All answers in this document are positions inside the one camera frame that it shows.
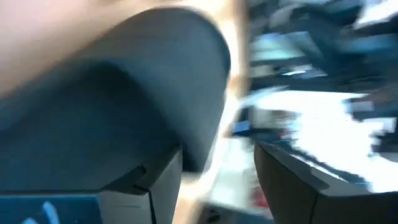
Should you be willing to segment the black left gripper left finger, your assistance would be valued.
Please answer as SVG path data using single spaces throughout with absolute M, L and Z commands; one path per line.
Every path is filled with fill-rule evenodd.
M 145 161 L 98 194 L 101 224 L 172 224 L 181 178 L 179 148 Z

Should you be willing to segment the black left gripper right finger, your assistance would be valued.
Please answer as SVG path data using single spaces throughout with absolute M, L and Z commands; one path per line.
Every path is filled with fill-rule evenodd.
M 263 142 L 254 163 L 275 224 L 398 224 L 398 192 L 372 193 Z

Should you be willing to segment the black rubber slide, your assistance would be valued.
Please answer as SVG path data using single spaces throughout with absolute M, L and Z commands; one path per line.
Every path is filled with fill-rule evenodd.
M 191 10 L 130 17 L 0 97 L 0 191 L 96 190 L 178 147 L 202 171 L 230 66 L 221 32 Z

